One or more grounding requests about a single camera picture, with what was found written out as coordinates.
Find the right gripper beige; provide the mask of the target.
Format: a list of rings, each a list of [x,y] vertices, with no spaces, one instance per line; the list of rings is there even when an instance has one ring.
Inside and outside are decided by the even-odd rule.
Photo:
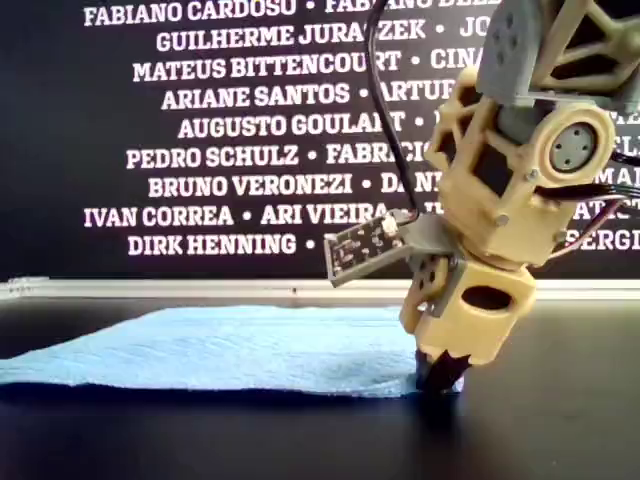
[[[446,285],[448,257],[415,257],[410,265],[413,277],[400,322],[415,339],[415,386],[453,391],[470,363],[495,359],[515,323],[531,310],[535,279],[526,267],[510,271],[468,260]]]

